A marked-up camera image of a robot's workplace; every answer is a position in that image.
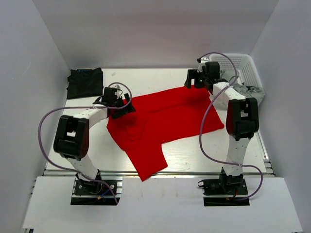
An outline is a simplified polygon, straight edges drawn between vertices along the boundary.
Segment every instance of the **gray cloth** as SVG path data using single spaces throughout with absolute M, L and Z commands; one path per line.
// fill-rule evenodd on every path
M 245 97 L 254 97 L 257 99 L 258 105 L 261 103 L 264 97 L 264 90 L 258 86 L 244 86 L 238 83 L 232 85 L 233 89 L 239 92 Z

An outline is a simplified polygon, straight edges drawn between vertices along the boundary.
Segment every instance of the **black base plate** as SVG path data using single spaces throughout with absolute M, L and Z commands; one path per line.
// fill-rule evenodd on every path
M 70 205 L 117 205 L 115 199 L 111 196 L 110 198 L 71 198 Z
M 226 198 L 203 198 L 204 206 L 247 206 L 249 199 L 239 200 L 241 198 L 234 198 L 227 200 Z
M 106 180 L 105 181 L 107 184 L 109 185 L 114 185 L 114 188 L 112 189 L 114 194 L 117 193 L 117 180 Z M 108 187 L 106 187 L 106 185 L 103 184 L 103 188 L 101 189 L 100 192 L 98 193 L 91 193 L 89 192 L 85 187 L 83 187 L 83 184 L 81 184 L 80 180 L 77 180 L 76 185 L 74 187 L 74 194 L 81 196 L 81 195 L 100 195 L 103 194 L 106 190 L 108 189 Z
M 223 189 L 221 188 L 216 188 L 216 189 L 211 189 L 209 188 L 211 185 L 211 183 L 214 183 L 215 186 L 219 186 L 219 179 L 215 179 L 215 180 L 202 180 L 203 182 L 203 188 L 204 188 L 204 195 L 206 196 L 210 196 L 210 195 L 235 195 L 236 190 L 232 189 L 230 192 L 225 193 L 223 191 Z M 246 182 L 243 179 L 240 187 L 238 188 L 238 195 L 247 195 L 248 191 L 247 191 L 247 186 L 246 186 Z

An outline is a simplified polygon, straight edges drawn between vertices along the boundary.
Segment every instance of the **red cloth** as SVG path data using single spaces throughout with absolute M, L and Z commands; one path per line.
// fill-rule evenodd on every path
M 126 152 L 142 181 L 167 167 L 162 143 L 199 134 L 210 104 L 206 89 L 174 88 L 132 99 L 136 112 L 109 117 L 107 129 Z M 208 113 L 203 133 L 223 128 L 214 107 Z

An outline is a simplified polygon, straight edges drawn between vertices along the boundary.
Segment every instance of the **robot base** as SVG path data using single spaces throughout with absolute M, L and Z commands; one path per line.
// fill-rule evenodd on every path
M 214 179 L 214 180 L 201 180 L 199 183 L 203 182 L 202 185 L 198 185 L 201 188 L 204 188 L 204 195 L 206 196 L 215 196 L 215 195 L 228 195 L 228 196 L 234 196 L 237 192 L 238 195 L 247 195 L 247 186 L 246 182 L 243 179 L 242 183 L 236 187 L 231 188 L 228 191 L 225 192 L 225 190 L 221 186 L 220 179 Z
M 110 188 L 116 195 L 118 181 L 117 180 L 105 180 L 105 182 L 110 185 Z M 71 197 L 70 204 L 71 205 L 116 205 L 116 202 L 110 192 L 104 195 L 103 198 L 97 199 L 98 196 L 105 193 L 107 190 L 108 188 L 105 185 L 103 185 L 97 193 L 93 193 L 93 192 L 90 192 L 83 185 L 83 182 L 81 180 L 77 180 L 74 186 L 73 196 Z

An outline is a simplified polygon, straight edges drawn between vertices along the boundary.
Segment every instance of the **white panel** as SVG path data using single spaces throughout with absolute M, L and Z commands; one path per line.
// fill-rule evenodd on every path
M 46 232 L 239 232 L 301 231 L 282 178 L 265 178 L 250 206 L 204 207 L 199 178 L 124 178 L 117 206 L 70 206 L 73 177 L 38 177 L 24 228 Z M 259 178 L 247 178 L 250 192 Z
M 260 130 L 267 151 L 311 232 L 311 1 L 280 0 L 251 55 L 266 92 Z
M 105 85 L 115 81 L 122 82 L 128 85 L 134 96 L 182 86 L 187 77 L 187 69 L 103 69 L 103 71 Z M 68 100 L 66 106 L 91 106 L 94 100 L 95 98 Z M 219 103 L 215 103 L 215 107 L 221 121 L 225 123 L 226 108 Z M 64 114 L 74 115 L 80 111 L 82 110 L 69 109 L 65 110 Z M 136 171 L 126 153 L 112 139 L 106 128 L 107 123 L 108 119 L 103 120 L 90 130 L 88 154 L 93 164 L 98 169 L 104 171 Z M 226 129 L 204 134 L 203 145 L 211 157 L 225 161 L 229 146 L 229 135 Z M 218 173 L 223 166 L 209 160 L 201 153 L 198 136 L 162 144 L 162 150 L 168 163 L 168 167 L 162 170 L 163 172 Z M 50 151 L 50 158 L 59 165 L 71 167 L 71 164 L 58 153 L 55 153 L 53 148 Z M 263 150 L 259 145 L 259 139 L 256 134 L 248 145 L 244 164 L 256 165 L 265 172 L 266 169 L 262 158 Z M 47 169 L 57 168 L 48 164 Z M 243 171 L 258 172 L 251 167 L 244 167 Z
M 34 0 L 70 68 L 188 67 L 251 52 L 277 0 Z
M 31 0 L 0 7 L 0 232 L 19 232 L 35 178 L 42 174 L 37 128 L 64 106 L 68 67 Z M 50 148 L 57 117 L 43 127 Z

